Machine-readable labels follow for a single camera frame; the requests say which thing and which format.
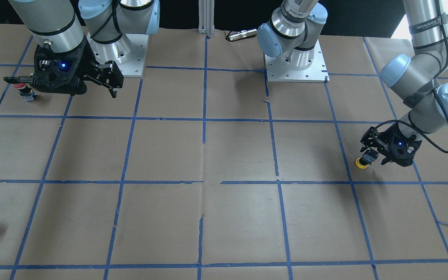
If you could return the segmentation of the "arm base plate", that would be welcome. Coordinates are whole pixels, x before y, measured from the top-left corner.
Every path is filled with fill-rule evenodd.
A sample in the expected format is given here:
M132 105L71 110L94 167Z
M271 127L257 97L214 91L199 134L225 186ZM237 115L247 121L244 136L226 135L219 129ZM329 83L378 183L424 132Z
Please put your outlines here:
M124 77L142 78L150 35L123 34L117 41L101 44L88 38L89 44L101 64L116 61Z
M327 83L329 74L319 41L313 49L293 49L278 57L264 55L267 80L272 82Z

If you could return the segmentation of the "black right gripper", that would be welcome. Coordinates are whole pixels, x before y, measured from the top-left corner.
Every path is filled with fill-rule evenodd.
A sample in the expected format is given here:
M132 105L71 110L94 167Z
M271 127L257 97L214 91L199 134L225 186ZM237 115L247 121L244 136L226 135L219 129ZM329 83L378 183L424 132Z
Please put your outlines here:
M119 64L110 60L99 64L89 43L78 46L80 60L77 64L75 76L82 81L92 81L96 85L108 89L112 98L117 97L117 91L123 87L124 76Z

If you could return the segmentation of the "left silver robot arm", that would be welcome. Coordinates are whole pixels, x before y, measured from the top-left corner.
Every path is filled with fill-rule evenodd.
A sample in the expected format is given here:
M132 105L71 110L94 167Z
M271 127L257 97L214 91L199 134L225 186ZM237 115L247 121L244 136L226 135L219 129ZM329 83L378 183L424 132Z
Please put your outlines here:
M448 16L440 0L405 0L404 9L414 56L394 57L380 77L410 108L396 124L396 131L410 138L448 124L448 83L436 80L448 70ZM258 27L260 48L271 58L312 58L327 16L327 9L316 0L285 0Z

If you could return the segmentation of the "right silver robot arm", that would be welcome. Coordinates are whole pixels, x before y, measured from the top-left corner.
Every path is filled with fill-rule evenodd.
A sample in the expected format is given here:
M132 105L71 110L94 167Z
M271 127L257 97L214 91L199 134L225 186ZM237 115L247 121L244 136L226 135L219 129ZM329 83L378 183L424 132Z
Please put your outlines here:
M158 0L11 0L37 42L30 76L5 77L25 100L35 92L82 95L86 81L117 97L126 77L142 77Z

